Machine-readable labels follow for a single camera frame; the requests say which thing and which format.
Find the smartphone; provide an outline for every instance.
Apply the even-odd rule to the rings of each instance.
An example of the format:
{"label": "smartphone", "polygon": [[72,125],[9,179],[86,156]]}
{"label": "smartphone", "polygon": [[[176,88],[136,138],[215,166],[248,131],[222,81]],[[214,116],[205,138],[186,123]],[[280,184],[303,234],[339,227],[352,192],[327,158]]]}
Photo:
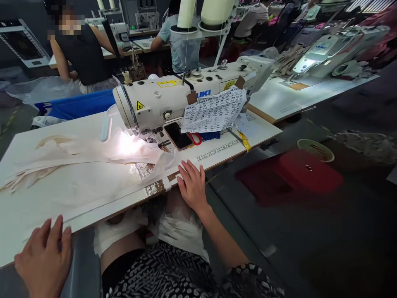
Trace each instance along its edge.
{"label": "smartphone", "polygon": [[164,129],[173,142],[174,146],[179,150],[183,150],[190,145],[193,145],[191,138],[186,133],[181,134],[181,129],[178,123],[172,122],[164,126]]}

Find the red scissors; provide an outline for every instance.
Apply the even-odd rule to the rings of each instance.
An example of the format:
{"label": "red scissors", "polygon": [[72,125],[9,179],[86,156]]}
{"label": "red scissors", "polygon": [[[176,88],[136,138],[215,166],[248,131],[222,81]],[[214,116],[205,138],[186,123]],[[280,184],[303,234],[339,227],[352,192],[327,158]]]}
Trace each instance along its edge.
{"label": "red scissors", "polygon": [[[198,133],[196,133],[196,132],[193,132],[193,133],[188,132],[187,134],[189,135],[189,137],[193,141],[194,145],[198,146],[198,145],[200,145],[203,142],[203,138]],[[193,135],[198,137],[198,143],[194,140]]]}

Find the cardboard tag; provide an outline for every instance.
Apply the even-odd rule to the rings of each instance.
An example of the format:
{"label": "cardboard tag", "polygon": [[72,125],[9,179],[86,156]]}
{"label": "cardboard tag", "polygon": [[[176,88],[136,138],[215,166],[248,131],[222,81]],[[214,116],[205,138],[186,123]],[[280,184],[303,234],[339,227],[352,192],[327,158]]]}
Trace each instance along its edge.
{"label": "cardboard tag", "polygon": [[168,181],[170,181],[170,182],[173,181],[177,177],[178,174],[179,174],[179,171],[169,175],[168,176]]}
{"label": "cardboard tag", "polygon": [[190,91],[190,94],[188,94],[186,96],[186,98],[187,98],[187,103],[189,105],[196,103],[197,102],[197,93],[196,93],[196,91]]}
{"label": "cardboard tag", "polygon": [[244,84],[245,84],[245,80],[244,80],[244,78],[242,77],[242,76],[239,76],[239,78],[237,79],[237,81],[236,81],[236,83],[234,84],[237,88],[239,88],[239,89],[243,89],[243,87],[244,87]]}

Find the hand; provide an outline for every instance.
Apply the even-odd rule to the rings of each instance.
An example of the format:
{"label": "hand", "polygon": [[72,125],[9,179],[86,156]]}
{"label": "hand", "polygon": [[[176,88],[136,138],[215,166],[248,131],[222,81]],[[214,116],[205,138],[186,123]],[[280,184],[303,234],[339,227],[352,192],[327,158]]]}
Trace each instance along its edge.
{"label": "hand", "polygon": [[[30,298],[59,298],[72,260],[72,230],[62,233],[63,218],[58,216],[53,228],[47,219],[41,228],[33,230],[24,250],[15,255],[15,269],[25,282]],[[58,240],[62,251],[58,250]]]}
{"label": "hand", "polygon": [[200,166],[200,171],[191,163],[190,160],[182,161],[183,167],[178,166],[182,178],[178,177],[178,185],[182,197],[185,202],[192,208],[200,217],[202,214],[211,210],[206,198],[206,175],[203,166]]}
{"label": "hand", "polygon": [[73,81],[77,81],[79,79],[79,74],[77,73],[76,70],[73,70],[72,72],[70,72],[70,78]]}

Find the yellow measuring tape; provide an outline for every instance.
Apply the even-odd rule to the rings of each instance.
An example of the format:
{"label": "yellow measuring tape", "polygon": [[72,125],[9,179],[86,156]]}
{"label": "yellow measuring tape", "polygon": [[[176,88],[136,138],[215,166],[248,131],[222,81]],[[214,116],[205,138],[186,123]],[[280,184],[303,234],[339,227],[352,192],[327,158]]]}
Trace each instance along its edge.
{"label": "yellow measuring tape", "polygon": [[238,132],[239,132],[240,137],[241,137],[241,139],[243,141],[243,145],[244,145],[244,147],[245,147],[245,149],[247,150],[247,153],[248,153],[251,150],[251,145],[248,143],[247,137],[242,132],[240,132],[240,131],[238,131]]}

